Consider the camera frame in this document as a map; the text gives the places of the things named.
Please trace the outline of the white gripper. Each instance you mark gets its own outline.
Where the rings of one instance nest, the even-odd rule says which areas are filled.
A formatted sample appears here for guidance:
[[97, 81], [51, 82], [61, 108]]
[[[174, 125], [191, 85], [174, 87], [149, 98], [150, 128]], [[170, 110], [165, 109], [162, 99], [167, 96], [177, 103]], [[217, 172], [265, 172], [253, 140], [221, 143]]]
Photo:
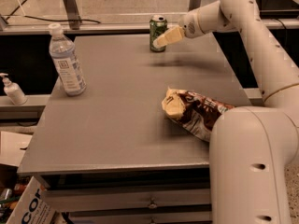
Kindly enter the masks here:
[[198, 11], [191, 10], [183, 15], [178, 22], [179, 26], [172, 27], [159, 35], [154, 41], [153, 46], [156, 49], [167, 45], [177, 43], [184, 38], [196, 38], [202, 36], [203, 32], [198, 21]]

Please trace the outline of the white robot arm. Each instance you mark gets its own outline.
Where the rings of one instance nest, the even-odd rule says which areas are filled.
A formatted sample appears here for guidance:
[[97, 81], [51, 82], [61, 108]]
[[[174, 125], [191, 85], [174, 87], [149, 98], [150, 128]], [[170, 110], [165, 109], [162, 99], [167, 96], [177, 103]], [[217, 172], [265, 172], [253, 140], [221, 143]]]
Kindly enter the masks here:
[[209, 143], [213, 224], [292, 224], [284, 177], [299, 158], [299, 68], [260, 18], [256, 0], [219, 0], [184, 15], [158, 36], [238, 31], [263, 105], [233, 108], [216, 121]]

